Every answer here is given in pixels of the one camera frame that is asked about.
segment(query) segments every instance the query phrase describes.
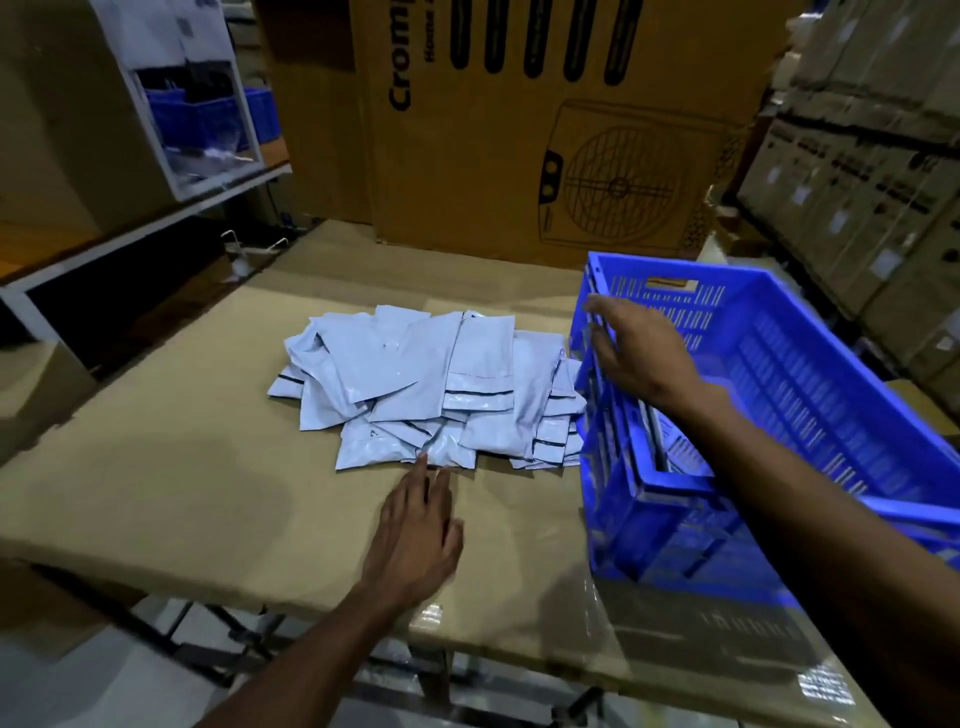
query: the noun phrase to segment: fan illustration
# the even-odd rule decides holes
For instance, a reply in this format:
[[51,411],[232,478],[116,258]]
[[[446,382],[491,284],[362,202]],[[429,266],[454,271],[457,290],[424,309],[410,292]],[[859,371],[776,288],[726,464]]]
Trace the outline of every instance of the fan illustration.
[[675,113],[566,102],[540,170],[540,239],[676,247],[727,130]]

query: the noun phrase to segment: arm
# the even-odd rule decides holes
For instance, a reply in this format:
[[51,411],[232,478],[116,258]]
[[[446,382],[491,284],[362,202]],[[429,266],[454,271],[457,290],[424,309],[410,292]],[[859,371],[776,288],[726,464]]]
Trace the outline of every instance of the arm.
[[605,374],[677,423],[771,564],[894,726],[955,725],[960,575],[743,417],[658,311],[591,297]]
[[464,526],[449,519],[449,481],[440,471],[430,487],[426,456],[419,457],[380,509],[360,582],[197,728],[325,726],[376,643],[456,571]]

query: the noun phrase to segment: table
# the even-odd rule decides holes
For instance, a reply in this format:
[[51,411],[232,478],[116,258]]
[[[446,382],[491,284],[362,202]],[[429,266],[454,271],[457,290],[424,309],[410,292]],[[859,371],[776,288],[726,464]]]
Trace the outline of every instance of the table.
[[[315,617],[356,579],[403,468],[335,474],[336,431],[266,391],[281,339],[377,303],[513,312],[564,332],[580,274],[377,244],[326,222],[0,469],[0,552],[149,592]],[[481,456],[453,478],[455,579],[411,640],[763,725],[873,728],[798,612],[598,582],[574,468]]]
[[0,300],[38,341],[62,341],[30,297],[32,289],[292,171],[283,137],[261,145],[260,151],[264,169],[219,192],[162,210],[156,219],[133,230],[106,238],[90,231],[0,222]]

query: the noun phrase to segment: hand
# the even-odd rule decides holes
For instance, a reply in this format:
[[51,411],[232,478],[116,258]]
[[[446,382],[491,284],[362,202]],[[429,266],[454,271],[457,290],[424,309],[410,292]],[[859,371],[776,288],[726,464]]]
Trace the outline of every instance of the hand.
[[596,294],[589,296],[587,311],[603,316],[616,332],[614,343],[603,327],[594,325],[590,340],[600,368],[624,392],[673,416],[709,388],[684,339],[659,311]]
[[451,501],[450,471],[439,471],[431,486],[421,453],[380,508],[359,586],[398,614],[435,594],[464,550],[464,522],[450,519]]

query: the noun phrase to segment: blue plastic crate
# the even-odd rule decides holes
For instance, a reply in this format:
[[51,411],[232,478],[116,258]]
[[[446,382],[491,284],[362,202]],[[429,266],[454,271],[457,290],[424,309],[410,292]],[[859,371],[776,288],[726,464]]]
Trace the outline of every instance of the blue plastic crate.
[[[269,88],[245,88],[247,106],[261,144],[280,136],[274,94]],[[165,147],[242,151],[250,144],[237,101],[229,96],[188,104],[181,88],[148,91],[150,109]]]
[[960,569],[960,455],[772,275],[591,253],[570,348],[584,359],[581,476],[597,575],[795,603],[712,475],[670,472],[656,410],[603,378],[584,335],[595,320],[583,310],[589,292],[661,310],[701,375],[756,425]]

